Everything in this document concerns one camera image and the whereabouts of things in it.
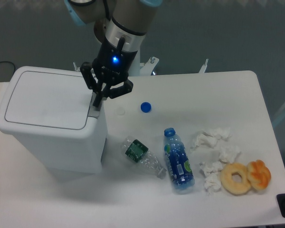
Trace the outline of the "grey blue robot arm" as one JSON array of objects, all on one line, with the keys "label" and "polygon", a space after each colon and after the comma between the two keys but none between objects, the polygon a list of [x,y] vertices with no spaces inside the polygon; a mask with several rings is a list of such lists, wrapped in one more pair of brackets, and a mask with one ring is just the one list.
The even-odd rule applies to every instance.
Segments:
[{"label": "grey blue robot arm", "polygon": [[88,89],[95,94],[94,107],[103,99],[114,99],[132,91],[129,69],[161,4],[160,0],[65,1],[75,23],[105,22],[97,57],[80,67]]}]

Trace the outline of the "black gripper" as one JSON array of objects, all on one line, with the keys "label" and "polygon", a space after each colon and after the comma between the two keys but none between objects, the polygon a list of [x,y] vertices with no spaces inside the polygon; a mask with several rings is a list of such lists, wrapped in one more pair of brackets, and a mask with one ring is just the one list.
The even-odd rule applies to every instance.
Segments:
[{"label": "black gripper", "polygon": [[[95,93],[94,107],[98,107],[102,100],[114,99],[132,91],[133,82],[127,78],[137,51],[124,50],[125,45],[126,38],[118,39],[117,46],[105,39],[93,62],[81,65],[84,81],[88,89]],[[92,69],[98,81],[94,79]]]}]

